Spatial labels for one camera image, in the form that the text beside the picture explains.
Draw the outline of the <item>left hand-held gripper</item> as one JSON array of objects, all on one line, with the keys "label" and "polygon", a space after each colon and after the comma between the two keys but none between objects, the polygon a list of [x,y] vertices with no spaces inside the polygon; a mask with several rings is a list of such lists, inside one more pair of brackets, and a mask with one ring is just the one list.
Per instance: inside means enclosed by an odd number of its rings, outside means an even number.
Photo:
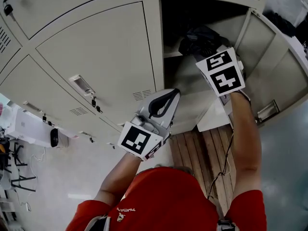
[{"label": "left hand-held gripper", "polygon": [[124,124],[118,147],[142,161],[152,158],[170,137],[167,128],[179,101],[179,89],[165,89],[147,96],[141,102],[139,113]]}]

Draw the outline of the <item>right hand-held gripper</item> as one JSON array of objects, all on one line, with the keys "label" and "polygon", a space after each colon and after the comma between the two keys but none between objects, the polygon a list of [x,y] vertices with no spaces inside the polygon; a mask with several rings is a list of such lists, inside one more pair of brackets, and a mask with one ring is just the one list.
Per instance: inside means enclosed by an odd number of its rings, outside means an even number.
[{"label": "right hand-held gripper", "polygon": [[207,58],[193,54],[197,68],[214,93],[221,97],[244,89],[244,66],[235,49],[222,44],[216,52]]}]

